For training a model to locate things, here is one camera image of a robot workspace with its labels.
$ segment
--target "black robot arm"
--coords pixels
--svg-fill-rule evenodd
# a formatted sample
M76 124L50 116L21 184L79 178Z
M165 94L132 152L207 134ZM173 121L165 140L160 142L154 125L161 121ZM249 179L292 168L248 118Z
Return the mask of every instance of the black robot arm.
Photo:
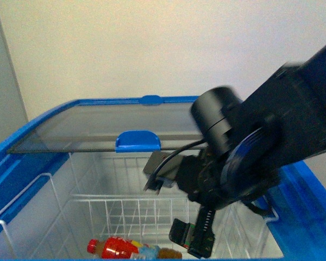
M191 115L204 139L185 148L203 142L207 147L174 164L172 156L153 153L144 169L150 175L145 188L159 191L169 179L200 203L196 224L175 220L170 239L207 258L216 210L240 200L268 214L251 201L279 184L277 169L326 152L326 46L303 65L281 67L244 102L227 86L205 92ZM167 160L157 161L160 155Z

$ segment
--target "blue clip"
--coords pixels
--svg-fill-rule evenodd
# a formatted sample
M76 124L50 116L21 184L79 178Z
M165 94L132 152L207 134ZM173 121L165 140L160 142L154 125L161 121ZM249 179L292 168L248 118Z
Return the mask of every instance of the blue clip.
M161 150L161 142L149 130L128 130L116 139L116 152L152 152Z
M145 95L139 99L139 103L141 105L160 105L164 103L164 100L158 95Z

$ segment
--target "red bottle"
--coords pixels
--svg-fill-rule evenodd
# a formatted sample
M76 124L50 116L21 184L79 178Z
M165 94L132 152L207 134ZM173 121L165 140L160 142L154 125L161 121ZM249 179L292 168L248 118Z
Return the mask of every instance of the red bottle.
M91 239L87 252L105 259L182 259L182 254L173 249L160 249L120 237L110 237L107 241Z
M88 243L87 252L98 254L105 259L128 259L133 253L139 253L139 249L131 243L131 240L111 237L107 241L91 239Z

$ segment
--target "wire basket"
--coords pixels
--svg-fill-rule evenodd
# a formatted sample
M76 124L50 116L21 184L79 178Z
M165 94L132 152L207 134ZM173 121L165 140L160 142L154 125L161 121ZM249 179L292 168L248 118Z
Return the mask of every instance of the wire basket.
M174 218L195 222L199 205L177 188L146 193L142 173L149 153L74 153L52 176L43 173L0 211L40 179L43 188L8 224L0 219L0 258L94 258L86 246L91 238L117 235L169 247L194 259L169 241ZM211 258L282 257L266 222L241 203L216 212Z

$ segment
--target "red bottle cap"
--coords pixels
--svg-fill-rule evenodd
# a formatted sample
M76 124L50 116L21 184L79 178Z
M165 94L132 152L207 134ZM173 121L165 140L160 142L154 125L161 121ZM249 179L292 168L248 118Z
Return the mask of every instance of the red bottle cap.
M96 251L96 246L97 246L97 243L99 242L98 239L91 239L88 243L88 246L87 246L87 252L88 253L91 253L91 254L94 254L95 251Z

